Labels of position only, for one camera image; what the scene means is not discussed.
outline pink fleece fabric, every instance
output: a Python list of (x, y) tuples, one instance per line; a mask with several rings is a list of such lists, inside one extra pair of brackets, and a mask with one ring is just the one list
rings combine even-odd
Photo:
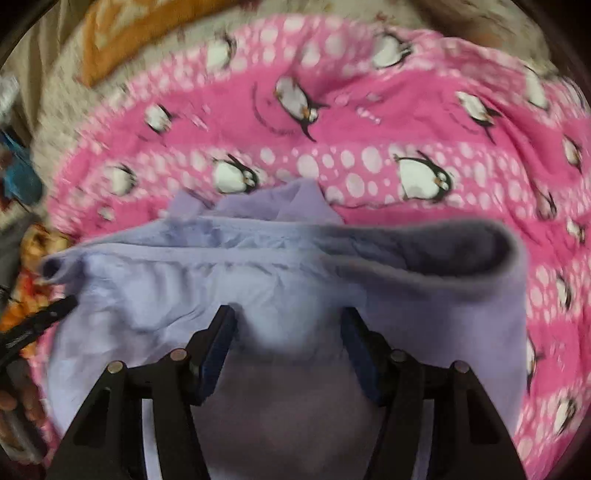
[[(531, 256), (530, 387), (514, 440), (529, 477), (543, 479), (591, 400), (580, 92), (560, 77), (528, 84), (526, 66), (500, 51), (336, 17), (272, 17), (224, 41), (228, 64), (208, 68), (213, 44), (171, 55), (89, 118), (55, 180), (55, 226), (89, 239), (157, 218), (180, 188), (215, 201), (229, 184), (295, 177), (316, 179), (347, 223), (503, 221)], [(401, 52), (391, 66), (374, 57), (388, 42)], [(146, 123), (154, 107), (166, 131)]]

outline blue fabric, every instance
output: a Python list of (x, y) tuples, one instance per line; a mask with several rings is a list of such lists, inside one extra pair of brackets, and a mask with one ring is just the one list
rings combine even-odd
[(2, 142), (12, 152), (12, 163), (4, 172), (4, 196), (24, 205), (34, 205), (43, 196), (43, 182), (31, 165), (29, 152), (9, 135), (0, 133)]
[[(470, 363), (513, 430), (525, 392), (526, 262), (502, 225), (229, 218), (259, 211), (315, 223), (324, 211), (338, 221), (306, 181), (229, 197), (214, 211), (185, 196), (167, 219), (47, 260), (46, 277), (80, 301), (48, 368), (62, 432), (109, 361), (156, 361), (206, 328), (221, 304), (237, 310), (238, 335), (216, 391), (194, 410), (213, 479), (363, 478), (383, 411), (363, 396), (343, 349), (345, 306), (419, 361)], [(158, 478), (150, 435), (145, 445)], [(423, 456), (417, 471), (426, 464)]]

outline human hand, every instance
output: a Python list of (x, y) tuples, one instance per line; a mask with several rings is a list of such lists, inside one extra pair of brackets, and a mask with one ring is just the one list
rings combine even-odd
[[(20, 402), (25, 408), (25, 415), (27, 419), (33, 422), (37, 427), (40, 427), (45, 421), (46, 415), (41, 405), (39, 391), (37, 386), (33, 383), (30, 377), (23, 379), (19, 389)], [(23, 451), (18, 439), (12, 433), (6, 417), (3, 412), (9, 412), (17, 407), (17, 399), (9, 395), (6, 391), (0, 390), (0, 440), (8, 447)], [(28, 463), (26, 460), (20, 460), (21, 463)]]

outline crumpled cloth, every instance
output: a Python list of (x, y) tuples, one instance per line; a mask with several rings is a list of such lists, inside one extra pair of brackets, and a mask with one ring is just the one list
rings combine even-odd
[[(525, 391), (526, 261), (502, 225), (334, 225), (306, 180), (204, 207), (185, 195), (166, 219), (45, 262), (47, 279), (80, 302), (48, 366), (62, 433), (109, 361), (156, 361), (221, 304), (238, 312), (238, 334), (215, 393), (194, 409), (212, 479), (363, 477), (383, 410), (363, 396), (341, 343), (345, 306), (421, 362), (468, 361), (513, 430)], [(322, 209), (332, 225), (230, 217), (318, 223)], [(149, 429), (145, 444), (158, 478)]]

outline penguin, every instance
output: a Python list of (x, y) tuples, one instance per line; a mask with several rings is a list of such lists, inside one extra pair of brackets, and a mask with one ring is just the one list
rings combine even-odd
[(562, 145), (564, 147), (564, 155), (566, 156), (566, 161), (569, 162), (569, 165), (576, 168), (582, 175), (583, 168), (581, 166), (582, 155), (580, 147), (566, 135), (562, 140)]
[(158, 135), (170, 130), (173, 118), (175, 118), (174, 115), (171, 115), (166, 108), (156, 103), (150, 105), (144, 112), (145, 123)]
[(572, 396), (561, 398), (554, 417), (554, 434), (562, 434), (572, 423), (577, 413), (577, 402)]
[(558, 305), (568, 312), (573, 304), (573, 289), (558, 272), (556, 272), (556, 290), (558, 290)]
[(97, 210), (97, 213), (99, 214), (99, 216), (107, 221), (107, 222), (112, 222), (113, 220), (115, 220), (115, 211), (113, 210), (112, 207), (109, 206), (104, 206), (101, 207)]
[(548, 192), (548, 196), (546, 196), (537, 190), (535, 196), (538, 203), (538, 216), (542, 220), (554, 220), (558, 214), (558, 209), (552, 194)]
[(207, 44), (206, 70), (215, 72), (227, 68), (236, 55), (236, 46), (236, 39), (227, 33), (216, 36)]
[(486, 136), (489, 140), (495, 143), (489, 129), (495, 125), (493, 117), (499, 117), (502, 115), (496, 110), (488, 108), (482, 103), (482, 100), (475, 95), (466, 92), (456, 92), (456, 96), (470, 118), (472, 118), (477, 125), (480, 125), (486, 132)]
[(111, 167), (108, 174), (111, 181), (111, 193), (118, 197), (127, 195), (138, 183), (133, 170), (123, 164)]
[(441, 202), (452, 190), (452, 177), (421, 151), (422, 158), (398, 157), (404, 200), (420, 199)]
[(290, 117), (293, 118), (304, 132), (304, 135), (316, 142), (310, 135), (310, 125), (316, 123), (319, 117), (319, 109), (328, 108), (325, 103), (312, 100), (309, 95), (292, 77), (281, 77), (275, 84), (275, 98)]
[(573, 103), (577, 104), (584, 112), (589, 113), (589, 103), (587, 102), (583, 91), (579, 88), (579, 85), (568, 77), (561, 77), (561, 81), (569, 91), (569, 96)]
[(410, 43), (403, 42), (392, 32), (382, 32), (374, 44), (372, 64), (375, 69), (387, 69), (402, 64), (413, 52)]
[(544, 360), (545, 355), (543, 352), (536, 352), (535, 345), (531, 341), (530, 336), (527, 336), (527, 394), (530, 394), (531, 382), (534, 379), (535, 370), (538, 367), (538, 361)]
[(213, 185), (224, 194), (250, 193), (259, 186), (259, 175), (252, 168), (240, 163), (233, 155), (230, 160), (214, 160)]
[(572, 218), (569, 218), (568, 220), (566, 220), (566, 231), (568, 232), (568, 234), (570, 236), (573, 236), (577, 239), (577, 241), (579, 242), (579, 244), (584, 245), (585, 244), (585, 226), (584, 225), (579, 225), (577, 222), (575, 222)]
[(525, 95), (527, 101), (546, 112), (550, 110), (550, 103), (546, 98), (542, 81), (535, 70), (525, 66)]

